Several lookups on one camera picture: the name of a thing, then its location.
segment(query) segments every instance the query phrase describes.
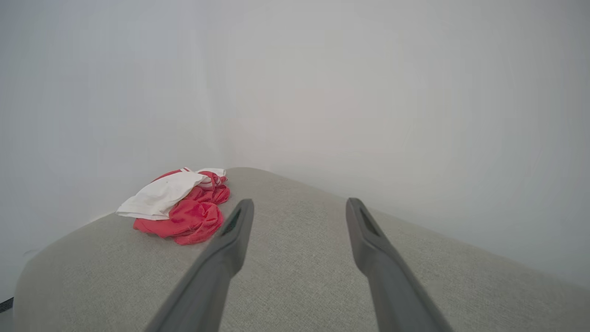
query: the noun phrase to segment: pile of clothes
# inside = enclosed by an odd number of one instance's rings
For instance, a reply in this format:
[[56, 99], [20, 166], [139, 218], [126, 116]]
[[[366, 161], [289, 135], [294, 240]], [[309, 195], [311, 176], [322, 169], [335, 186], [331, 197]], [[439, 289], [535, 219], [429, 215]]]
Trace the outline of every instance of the pile of clothes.
[[217, 205], [230, 197], [226, 181], [225, 170], [220, 168], [197, 172], [181, 168], [153, 180], [116, 213], [136, 218], [134, 229], [171, 236], [179, 245], [203, 242], [223, 224]]

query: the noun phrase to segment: gray cushion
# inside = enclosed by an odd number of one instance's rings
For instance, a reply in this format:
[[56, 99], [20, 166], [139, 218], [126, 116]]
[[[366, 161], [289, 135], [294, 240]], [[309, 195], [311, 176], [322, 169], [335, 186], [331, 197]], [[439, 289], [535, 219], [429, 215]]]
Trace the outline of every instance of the gray cushion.
[[[345, 199], [253, 168], [228, 177], [222, 212], [251, 198], [255, 213], [220, 330], [376, 331]], [[590, 330], [589, 291], [371, 212], [456, 331]], [[17, 286], [16, 331], [143, 330], [206, 244], [178, 246], [132, 223], [109, 215], [31, 259]]]

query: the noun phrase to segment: dark floor edge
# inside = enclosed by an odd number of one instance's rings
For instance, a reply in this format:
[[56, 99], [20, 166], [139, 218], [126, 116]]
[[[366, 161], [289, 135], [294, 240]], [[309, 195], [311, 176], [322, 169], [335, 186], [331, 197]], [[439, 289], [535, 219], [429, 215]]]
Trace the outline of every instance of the dark floor edge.
[[12, 308], [13, 302], [14, 302], [14, 297], [0, 303], [0, 313], [3, 313], [4, 311]]

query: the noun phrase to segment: red cloth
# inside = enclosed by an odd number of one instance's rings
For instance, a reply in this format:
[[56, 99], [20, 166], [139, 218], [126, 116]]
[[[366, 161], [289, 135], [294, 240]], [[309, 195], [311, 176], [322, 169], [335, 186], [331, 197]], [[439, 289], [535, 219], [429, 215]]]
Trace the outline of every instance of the red cloth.
[[[176, 172], [180, 170], [166, 173], [159, 178]], [[227, 180], [226, 177], [218, 177], [212, 172], [200, 174], [207, 175], [211, 181], [204, 181], [206, 187], [194, 187], [185, 198], [174, 205], [169, 213], [170, 219], [137, 218], [133, 228], [160, 237], [172, 236], [179, 245], [192, 245], [208, 240], [223, 224], [223, 215], [217, 204], [225, 203], [229, 199], [230, 190], [223, 184]]]

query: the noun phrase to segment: white cloth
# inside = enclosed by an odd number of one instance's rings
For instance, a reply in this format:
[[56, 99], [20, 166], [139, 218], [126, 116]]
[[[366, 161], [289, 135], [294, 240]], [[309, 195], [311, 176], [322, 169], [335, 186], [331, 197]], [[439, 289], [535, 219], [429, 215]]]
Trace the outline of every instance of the white cloth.
[[116, 213], [119, 216], [149, 220], [169, 219], [168, 213], [172, 207], [204, 180], [211, 181], [206, 175], [181, 169], [178, 173], [146, 185], [135, 196], [126, 200]]

